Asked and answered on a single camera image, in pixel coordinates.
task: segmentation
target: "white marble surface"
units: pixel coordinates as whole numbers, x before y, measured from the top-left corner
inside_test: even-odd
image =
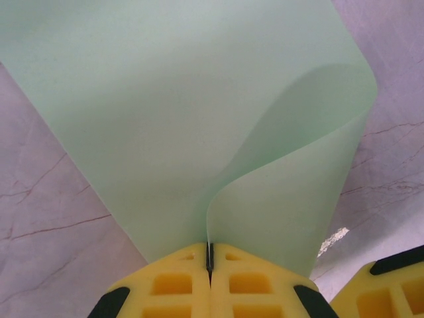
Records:
[[[424,0],[335,0],[379,96],[312,273],[332,298],[366,262],[424,244]],[[0,317],[86,317],[145,264],[0,65]]]

